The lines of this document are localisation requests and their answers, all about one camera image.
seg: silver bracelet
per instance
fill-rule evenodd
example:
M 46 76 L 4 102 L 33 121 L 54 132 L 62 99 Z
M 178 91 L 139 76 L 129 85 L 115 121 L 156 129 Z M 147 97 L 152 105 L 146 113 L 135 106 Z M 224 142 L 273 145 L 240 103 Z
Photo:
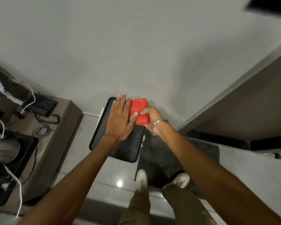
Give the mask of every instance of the silver bracelet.
M 157 122 L 155 122 L 155 123 L 152 125 L 151 129 L 150 129 L 150 132 L 151 132 L 151 134 L 152 134 L 153 136 L 157 136 L 157 134 L 153 133 L 153 128 L 154 128 L 154 126 L 155 126 L 156 124 L 158 124 L 159 122 L 162 122 L 162 121 L 165 121 L 165 122 L 169 123 L 169 121 L 168 121 L 167 119 L 164 119 L 164 118 L 162 118 L 162 119 L 158 120 Z

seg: black telephone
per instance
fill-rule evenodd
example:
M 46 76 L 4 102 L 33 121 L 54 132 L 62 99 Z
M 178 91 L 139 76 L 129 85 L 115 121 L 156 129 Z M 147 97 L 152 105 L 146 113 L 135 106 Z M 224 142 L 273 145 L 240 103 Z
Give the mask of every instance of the black telephone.
M 24 108 L 33 101 L 34 98 L 31 96 L 25 103 L 23 103 L 21 107 Z M 29 105 L 25 111 L 32 112 L 39 116 L 49 117 L 56 104 L 57 102 L 55 100 L 49 99 L 42 95 L 35 95 L 35 102 Z

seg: pants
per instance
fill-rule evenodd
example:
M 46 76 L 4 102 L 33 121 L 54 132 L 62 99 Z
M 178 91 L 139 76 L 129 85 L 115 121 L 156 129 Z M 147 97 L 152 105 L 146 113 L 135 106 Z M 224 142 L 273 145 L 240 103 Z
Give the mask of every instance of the pants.
M 176 185 L 169 185 L 162 195 L 171 205 L 176 225 L 216 225 L 201 201 L 191 192 Z M 150 225 L 150 200 L 146 189 L 135 192 L 119 225 Z

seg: black serving tray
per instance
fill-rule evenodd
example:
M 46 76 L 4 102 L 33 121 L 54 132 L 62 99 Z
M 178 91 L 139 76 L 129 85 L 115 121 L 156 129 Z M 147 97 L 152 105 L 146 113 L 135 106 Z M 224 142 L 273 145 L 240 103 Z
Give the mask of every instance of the black serving tray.
M 93 150 L 97 147 L 102 136 L 105 135 L 107 120 L 109 117 L 112 102 L 116 100 L 116 97 L 110 97 L 106 103 L 103 114 L 99 120 L 95 133 L 90 141 L 89 149 Z M 138 154 L 141 149 L 141 143 L 145 127 L 136 125 L 133 127 L 133 131 L 127 137 L 126 140 L 122 141 L 116 148 L 114 148 L 110 156 L 120 159 L 126 162 L 135 163 L 138 159 Z

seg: red cloth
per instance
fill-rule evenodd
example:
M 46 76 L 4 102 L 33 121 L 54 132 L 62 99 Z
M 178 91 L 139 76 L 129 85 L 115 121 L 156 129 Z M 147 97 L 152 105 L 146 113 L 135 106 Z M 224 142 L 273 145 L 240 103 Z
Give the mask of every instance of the red cloth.
M 138 99 L 138 100 L 131 100 L 130 102 L 130 110 L 129 110 L 129 117 L 131 117 L 135 112 L 140 112 L 144 108 L 149 107 L 147 99 Z M 150 116 L 149 114 L 138 115 L 135 124 L 136 125 L 144 125 L 149 124 Z

